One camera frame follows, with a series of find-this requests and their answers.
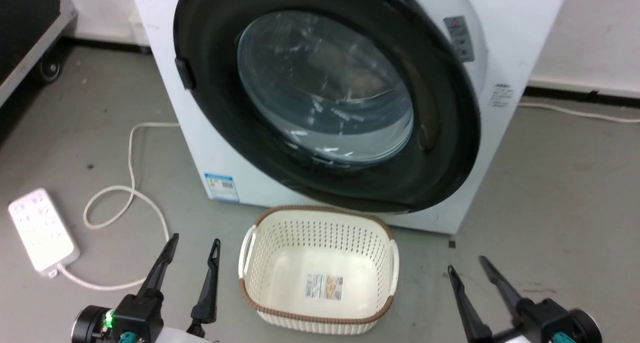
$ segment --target gray floor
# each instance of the gray floor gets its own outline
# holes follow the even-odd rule
[[[561,104],[640,117],[631,109]],[[151,56],[76,48],[62,77],[35,97],[0,147],[0,201],[46,188],[80,247],[72,272],[101,284],[138,279],[163,245],[153,211],[136,202],[121,221],[99,231],[84,227],[82,213],[98,190],[128,184],[131,127],[174,120]],[[518,109],[455,238],[457,248],[448,248],[446,236],[394,229],[402,264],[391,310],[367,334],[327,337],[267,325],[244,303],[238,249],[264,209],[208,200],[179,129],[148,129],[134,145],[138,187],[158,202],[169,229],[181,234],[163,286],[164,322],[188,327],[206,255],[220,238],[218,321],[206,331],[221,343],[462,342],[448,264],[461,273],[484,320],[494,331],[504,329],[507,312],[478,255],[489,256],[532,299],[551,297],[592,313],[606,341],[637,341],[638,137],[640,124]],[[125,199],[124,193],[108,197],[91,217],[108,218]],[[87,290],[62,276],[39,277],[4,210],[0,255],[0,342],[68,342],[78,311],[89,304],[113,307],[124,295]]]

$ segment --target white cable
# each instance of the white cable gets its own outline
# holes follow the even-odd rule
[[[142,192],[140,192],[139,190],[136,190],[136,176],[133,173],[133,164],[131,163],[131,150],[133,147],[133,134],[135,133],[135,131],[139,128],[144,128],[144,127],[180,127],[180,124],[178,123],[168,123],[168,122],[142,122],[140,124],[136,124],[133,129],[131,129],[131,133],[128,136],[128,174],[131,177],[131,186],[125,186],[125,185],[112,185],[112,186],[107,186],[106,188],[104,188],[103,190],[99,191],[98,193],[96,193],[91,199],[89,199],[89,202],[87,202],[86,206],[84,207],[84,213],[82,214],[82,220],[84,221],[84,225],[92,230],[97,230],[97,229],[103,229],[104,227],[107,227],[108,225],[112,224],[113,222],[116,222],[116,220],[118,220],[122,214],[124,214],[127,209],[131,206],[131,202],[133,202],[133,197],[138,197],[140,199],[142,199],[143,201],[147,202],[147,204],[149,204],[149,206],[151,206],[151,208],[153,208],[153,210],[155,211],[155,213],[158,215],[158,217],[160,217],[160,224],[162,224],[162,230],[164,231],[164,238],[169,241],[169,228],[167,227],[167,222],[165,220],[165,216],[162,214],[162,211],[160,211],[160,208],[158,208],[158,206],[146,195],[144,195]],[[126,203],[124,204],[124,206],[122,207],[122,209],[116,213],[116,215],[114,215],[112,218],[106,220],[106,222],[100,223],[100,224],[94,224],[89,222],[89,210],[91,209],[91,206],[93,206],[94,202],[100,198],[102,195],[104,195],[107,192],[113,192],[113,191],[125,191],[125,192],[129,192],[129,196],[128,196],[128,200],[126,201]],[[71,274],[71,272],[69,272],[64,266],[62,265],[58,265],[58,270],[60,270],[60,272],[62,272],[63,275],[65,275],[68,279],[70,279],[71,281],[80,284],[80,286],[83,286],[84,288],[89,288],[89,289],[93,289],[95,291],[119,291],[121,289],[128,289],[128,288],[132,288],[135,286],[139,286],[141,285],[144,281],[145,278],[142,279],[138,279],[136,281],[132,281],[130,283],[125,283],[125,284],[119,284],[119,285],[99,285],[99,284],[93,284],[93,283],[89,283],[83,279],[80,279],[78,277],[76,277],[75,275]]]
[[[550,109],[551,111],[556,111],[560,113],[565,113],[567,115],[585,117],[585,118],[593,118],[595,120],[604,120],[608,122],[616,122],[618,124],[640,124],[640,119],[628,119],[628,118],[619,118],[612,117],[610,115],[598,114],[598,113],[587,113],[587,112],[579,112],[577,110],[562,108],[561,106],[546,104],[546,103],[520,103],[518,104],[520,107],[526,108],[542,108],[542,109]]]

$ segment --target washing machine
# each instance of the washing machine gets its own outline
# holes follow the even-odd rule
[[[135,0],[211,199],[444,234],[562,2]]]

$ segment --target green led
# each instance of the green led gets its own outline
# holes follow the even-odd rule
[[[114,323],[114,310],[111,309],[110,311],[107,311],[107,313],[104,315],[104,326],[112,329],[113,323]]]

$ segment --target black door rim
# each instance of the black door rim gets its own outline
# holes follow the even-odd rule
[[[414,127],[396,156],[371,165],[318,159],[254,107],[238,74],[238,38],[258,17],[290,10],[368,37],[404,78]],[[308,197],[359,211],[420,211],[450,197],[475,163],[480,112],[471,81],[439,29],[407,0],[179,0],[174,46],[215,129],[259,170]]]

